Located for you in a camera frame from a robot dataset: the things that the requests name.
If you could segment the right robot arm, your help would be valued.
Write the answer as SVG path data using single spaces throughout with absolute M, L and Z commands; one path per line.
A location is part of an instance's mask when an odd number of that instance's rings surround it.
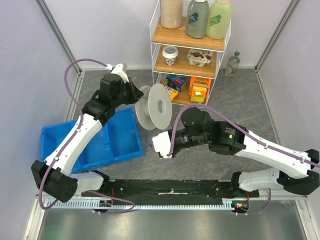
M 235 197 L 259 189 L 283 189 L 296 195 L 310 195 L 320 186 L 320 175 L 313 168 L 320 161 L 317 150 L 298 152 L 267 141 L 245 127 L 215 121 L 206 111 L 193 106 L 177 117 L 184 128 L 168 132 L 170 157 L 182 150 L 207 145 L 218 155 L 252 159 L 270 168 L 232 174 L 229 191 Z

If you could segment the grey plastic cable spool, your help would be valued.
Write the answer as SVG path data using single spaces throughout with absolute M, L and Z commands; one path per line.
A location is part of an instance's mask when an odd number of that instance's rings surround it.
M 135 103 L 135 114 L 140 125 L 148 130 L 165 130 L 172 119 L 172 102 L 164 85 L 144 85 L 139 89 L 143 96 Z

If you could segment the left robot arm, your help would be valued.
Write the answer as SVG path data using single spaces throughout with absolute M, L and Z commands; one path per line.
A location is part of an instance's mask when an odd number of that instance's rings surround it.
M 123 71 L 107 73 L 100 87 L 80 110 L 78 120 L 61 143 L 31 172 L 39 197 L 48 194 L 68 202 L 76 193 L 110 191 L 108 176 L 95 171 L 104 163 L 130 159 L 142 153 L 133 109 L 143 96 Z

